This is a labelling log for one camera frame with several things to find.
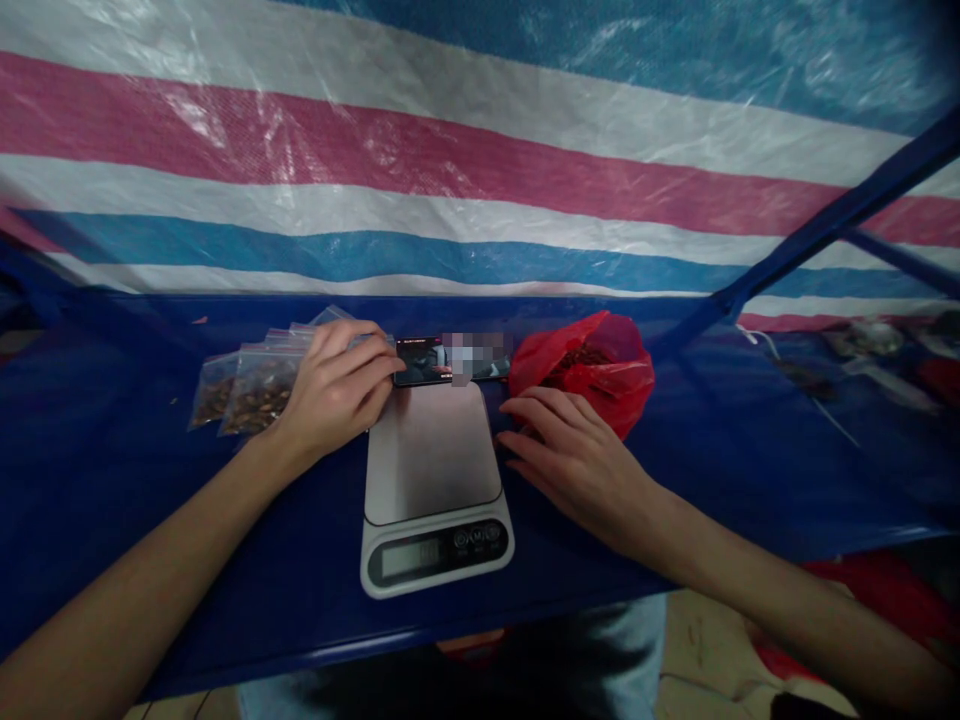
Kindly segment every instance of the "tarp wall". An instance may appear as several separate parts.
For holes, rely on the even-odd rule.
[[[954,5],[0,0],[0,228],[140,292],[707,294],[960,101]],[[960,270],[960,167],[870,227]],[[940,306],[836,244],[744,321]]]

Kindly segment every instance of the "person's leg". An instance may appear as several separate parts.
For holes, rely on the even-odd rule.
[[[244,720],[433,717],[466,692],[463,670],[429,645],[244,683],[237,696]]]
[[[652,720],[666,617],[666,596],[656,595],[515,628],[494,664],[496,681],[529,702]]]

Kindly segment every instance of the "person's left hand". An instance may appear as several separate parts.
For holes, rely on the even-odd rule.
[[[357,335],[371,337],[347,351]],[[318,327],[286,409],[262,435],[306,470],[369,430],[390,396],[391,376],[406,368],[384,338],[379,325],[365,320]]]

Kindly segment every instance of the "phone screen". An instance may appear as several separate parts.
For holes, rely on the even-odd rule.
[[[397,357],[407,365],[406,370],[393,376],[393,384],[397,387],[453,380],[449,352],[440,337],[397,338]]]
[[[468,380],[502,380],[510,373],[509,343],[504,336],[469,333],[442,337],[398,338],[397,356],[407,369],[393,377],[397,387]],[[480,343],[473,346],[465,343]]]

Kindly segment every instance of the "blue tabletop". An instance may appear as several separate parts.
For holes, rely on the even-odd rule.
[[[309,321],[316,297],[103,296],[0,370],[0,656],[226,463],[216,428],[186,433],[205,355]],[[704,300],[337,298],[395,336],[531,332],[600,309],[631,316],[656,388],[627,444],[647,470],[737,532],[793,560],[941,534],[905,487],[833,428],[738,331],[682,347]],[[494,430],[499,383],[483,386]],[[506,468],[516,554],[504,570],[392,600],[360,587],[366,438],[284,492],[171,649],[147,697],[338,662],[668,585],[605,549]],[[682,533],[685,528],[678,527]]]

